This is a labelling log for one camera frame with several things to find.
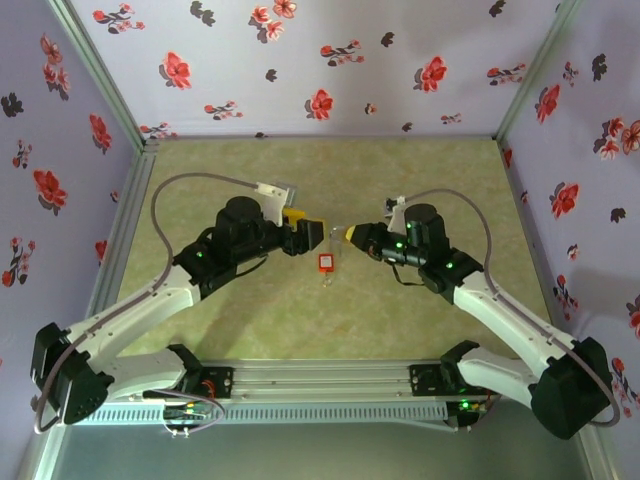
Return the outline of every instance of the cable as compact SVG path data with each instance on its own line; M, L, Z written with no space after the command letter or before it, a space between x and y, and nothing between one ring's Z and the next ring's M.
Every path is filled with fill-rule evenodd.
M476 205L473 202L473 200L471 200L469 197L467 197L463 193L460 193L460 192L458 192L456 190L452 190L450 188L434 188L434 189L431 189L431 190L426 190L426 191L418 193L416 195L412 195L410 197L406 197L405 198L405 203L409 203L409 202L411 202L413 200L417 200L420 197L424 197L426 195L431 195L433 193L448 193L450 195L453 195L455 197L458 197L458 198L462 199L471 208L473 208L473 210L476 212L476 214L480 218L480 221L482 222L482 226L484 227L484 232L485 232L485 235L487 237L487 252L486 252L485 257L484 257L483 268L484 268L484 276L485 276L485 279L487 281L487 284L489 285L489 289L491 290L491 293L496 298L502 300L502 302L507 306L507 308L509 308L516 315L518 315L530 327L532 327L533 329L537 330L538 333L540 333L540 335L542 335L547 340L547 342L553 343L555 346L560 348L564 353L569 355L578 365L580 365L580 367L585 372L587 372L589 377L591 377L591 379L596 383L596 385L598 385L600 390L602 390L602 392L605 394L605 396L609 400L609 403L611 404L611 408L613 408L613 417L611 418L611 420L608 420L606 422L599 422L599 421L593 420L593 421L589 422L589 425L593 425L593 426L596 426L596 427L613 427L614 425L616 425L620 421L620 406L618 405L618 402L616 402L616 399L613 396L613 393L611 392L611 390L602 381L602 379L598 376L598 374L596 372L594 372L593 369L589 365L587 365L587 363L584 360L582 360L573 350L571 350L569 347L567 347L564 343L558 341L555 337L553 337L552 334L550 334L547 330L545 330L544 328L539 326L536 322L534 322L531 318L529 318L529 316L527 314L522 312L517 306L513 305L509 300L507 300L505 297L503 297L500 294L500 292L498 291L498 288L496 287L495 283L493 283L493 279L491 278L491 275L489 273L489 263L490 263L490 260L491 260L491 255L493 253L492 252L492 250L493 250L493 240L491 238L491 230L489 229L489 222L487 221L486 217L484 216L484 214L482 213L482 211L480 210L478 205Z
M393 276L396 277L396 281L405 287L424 287L423 283L403 282L398 273L398 269L394 263L391 263L391 269L393 270Z
M213 427L215 424L220 423L222 420L224 420L225 416L226 416L226 410L224 409L224 407L220 404L220 402L218 402L217 400L213 399L213 398L208 398L208 397L203 397L200 395L193 395L191 393L183 393L183 392L174 392L173 390L153 390L156 393L161 393L163 395L171 395L173 397L180 397L180 398L188 398L191 400L197 400L200 402L207 402L211 405L213 405L213 407L217 408L220 411L220 416L218 418L215 418L214 415L214 410L211 411L211 416L213 417L213 420L211 420L208 423L205 423L203 425L198 425L197 427L185 427L183 426L183 431L180 432L177 429L171 430L169 429L169 425L167 425L167 423L163 423L164 428L167 429L167 431L169 431L173 436L182 436L182 437L188 437L191 433L196 433L199 432L201 430L204 430L206 428L209 427Z
M251 272L255 272L257 269L259 269L262 265L264 265L264 262L267 261L267 257L264 257L262 260L260 260L257 264L255 264L253 267L246 269L244 272L241 273L237 273L236 274L236 278L240 278L240 277L244 277L245 275L250 274Z
M67 360L67 358L69 358L69 356L71 356L71 354L76 350L76 348L78 348L78 346L81 345L82 342L84 342L89 337L89 335L91 335L94 332L100 330L104 325L106 325L108 322L110 322L116 316L120 315L122 312L125 312L128 309L136 306L137 304L139 304L140 302L142 302L143 300L148 298L150 295L152 295L158 289L158 287L160 285L162 285L162 283L169 276L169 272L171 271L171 262L173 261L173 249L171 248L171 244L169 243L169 240L167 239L167 236L164 234L164 232L162 231L162 228L160 228L160 225L158 224L158 218L156 216L156 203L158 201L158 196L160 195L160 192L162 190L164 190L165 187L167 187L168 185L172 184L173 182L176 182L176 181L181 180L183 178L193 178L193 177L211 178L211 179L214 179L214 180L221 180L223 182L233 183L233 184L239 185L241 187L249 187L249 188L254 189L254 190L258 188L258 184L257 183L244 182L242 180L236 180L235 178L225 177L224 175L217 175L215 173L207 173L207 172L181 173L179 175L174 175L173 177L170 177L170 178L166 179L160 185L158 185L156 190L153 192L153 196L151 197L151 223L153 224L154 230L158 234L158 237L160 238L160 240L164 244L165 249L167 250L167 263L166 263L166 265L164 267L164 270L163 270L162 274L160 275L160 277L158 278L158 280L151 287L151 290L144 291L138 297L136 297L136 298L132 299L131 301L125 303L124 305L122 305L121 307L115 309L113 312L109 313L108 315L105 315L102 319L100 319L95 324L93 324L91 327L89 327L86 332L82 333L82 335L80 335L78 338L76 338L62 352L60 357L58 357L56 362L53 364L53 367L51 368L51 371L49 372L49 375L47 375L47 379L44 382L44 385L42 387L42 395L40 395L40 398L33 397L33 399L31 400L31 406L34 408L35 413L36 413L34 431L37 434L42 434L42 433L46 432L47 430L50 430L58 422L60 422L60 417L58 417L56 415L49 423L47 423L43 427L42 426L42 416L44 414L44 409L45 409L45 407L47 405L47 400L48 400L49 395L51 393L51 387L53 386L53 382L54 382L55 378L58 376L58 373L60 372L60 369L62 368L62 365Z

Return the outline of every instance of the black end effector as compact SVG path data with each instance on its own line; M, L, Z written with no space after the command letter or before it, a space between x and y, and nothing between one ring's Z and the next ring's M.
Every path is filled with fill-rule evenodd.
M281 249L295 256L313 250L324 240L324 225L319 221L298 220L278 227L265 220L260 204L249 197L233 197L216 216L215 227L205 229L198 239L187 245L173 260L200 286L205 299L237 277L238 266L266 257Z
M455 287L481 272L482 265L450 246L444 220L433 205L408 207L404 220L407 235L389 232L382 222L365 223L353 227L349 241L374 260L416 267L424 285L453 304Z
M610 386L612 375L602 345L591 337L576 341L574 345L573 352L591 367L605 385ZM529 389L533 414L549 432L563 440L573 437L609 406L604 392L569 355L549 359L549 368L543 372L540 381Z

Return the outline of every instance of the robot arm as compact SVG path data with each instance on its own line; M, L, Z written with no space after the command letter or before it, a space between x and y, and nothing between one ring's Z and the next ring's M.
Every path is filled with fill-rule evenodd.
M490 353L465 341L441 358L443 378L452 386L483 387L530 408L559 438L571 438L609 405L607 395L580 366L579 357L611 384L604 349L592 338L581 342L547 324L498 287L483 266L452 248L444 220L429 204L393 206L389 225L351 227L347 240L396 271L417 268L433 293L480 320L521 360Z
M149 355L116 357L165 319L257 268L239 274L239 265L257 258L266 260L274 250L295 256L318 246L324 238L323 223L304 218L303 212L283 209L283 197L286 195L271 196L274 201L264 211L249 197L232 198L218 213L215 227L203 231L172 259L160 285L162 276L65 331L51 323L38 332L31 377L42 391L53 376L52 388L43 394L48 393L46 400L63 423L83 420L108 400L164 388L188 393L199 383L202 367L183 345L170 345ZM106 323L95 328L105 319ZM53 371L63 356L59 370Z

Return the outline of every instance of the red tag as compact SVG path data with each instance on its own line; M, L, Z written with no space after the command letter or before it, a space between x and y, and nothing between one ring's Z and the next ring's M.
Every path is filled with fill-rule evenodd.
M333 272L333 254L321 253L318 255L318 270L322 273Z

